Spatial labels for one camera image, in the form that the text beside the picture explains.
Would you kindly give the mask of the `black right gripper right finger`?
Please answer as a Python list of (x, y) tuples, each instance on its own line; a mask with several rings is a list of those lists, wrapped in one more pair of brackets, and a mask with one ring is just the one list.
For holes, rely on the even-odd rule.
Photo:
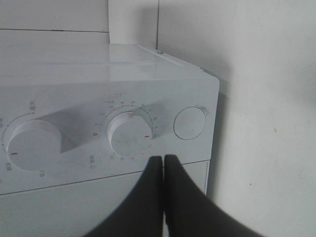
[(176, 155), (164, 157), (165, 215), (171, 237), (260, 237), (215, 205)]

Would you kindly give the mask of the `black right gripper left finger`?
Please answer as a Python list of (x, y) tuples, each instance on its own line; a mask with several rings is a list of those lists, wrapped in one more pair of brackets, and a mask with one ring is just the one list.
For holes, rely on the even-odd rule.
[(163, 212), (162, 157), (153, 156), (119, 207), (86, 236), (160, 237)]

